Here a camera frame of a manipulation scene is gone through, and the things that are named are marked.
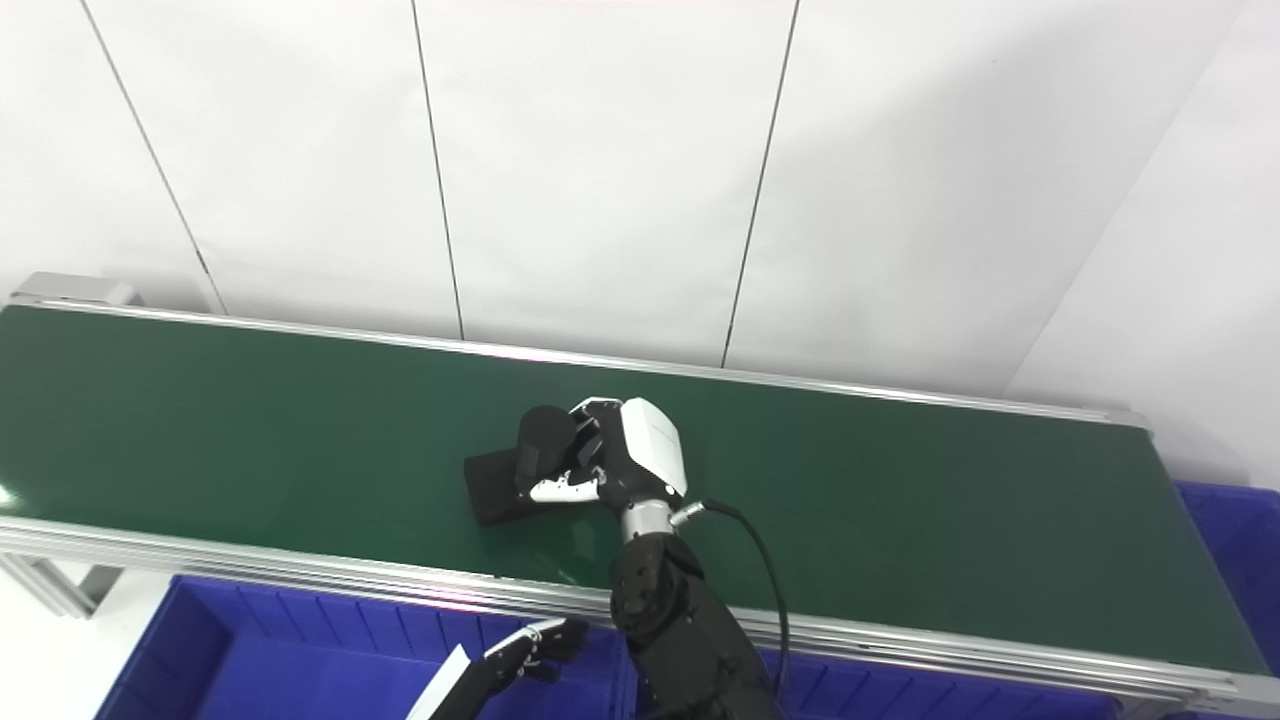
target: white wall panel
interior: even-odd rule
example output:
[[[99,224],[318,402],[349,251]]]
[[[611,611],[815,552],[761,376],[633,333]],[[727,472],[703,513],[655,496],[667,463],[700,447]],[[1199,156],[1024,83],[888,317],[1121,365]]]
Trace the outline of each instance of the white wall panel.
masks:
[[[800,8],[730,366],[996,395],[1239,4]]]
[[[1252,1],[1009,395],[1144,413],[1175,477],[1280,489],[1280,5]]]
[[[408,0],[90,0],[232,314],[457,336]]]
[[[0,302],[36,270],[110,275],[216,309],[76,3],[0,3]]]
[[[792,6],[419,0],[468,340],[719,363]]]

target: blue plastic bin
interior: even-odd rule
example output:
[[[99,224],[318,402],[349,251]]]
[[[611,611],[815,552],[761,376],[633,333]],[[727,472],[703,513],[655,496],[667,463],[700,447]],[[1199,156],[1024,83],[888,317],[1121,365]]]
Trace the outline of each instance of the blue plastic bin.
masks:
[[[461,643],[472,657],[527,620],[174,578],[99,720],[404,720]],[[622,720],[637,678],[591,630],[557,683],[516,680],[480,717]]]
[[[448,651],[526,623],[416,605],[174,578],[99,720],[403,720]],[[776,653],[765,652],[773,671]],[[792,720],[1114,720],[1106,696],[796,655]],[[639,678],[591,630],[558,683],[520,679],[481,717],[623,720]]]
[[[1178,491],[1267,666],[1280,675],[1280,493],[1204,483],[1178,483]]]
[[[764,652],[769,671],[777,653]],[[1115,720],[1105,694],[796,655],[783,691],[790,720]]]

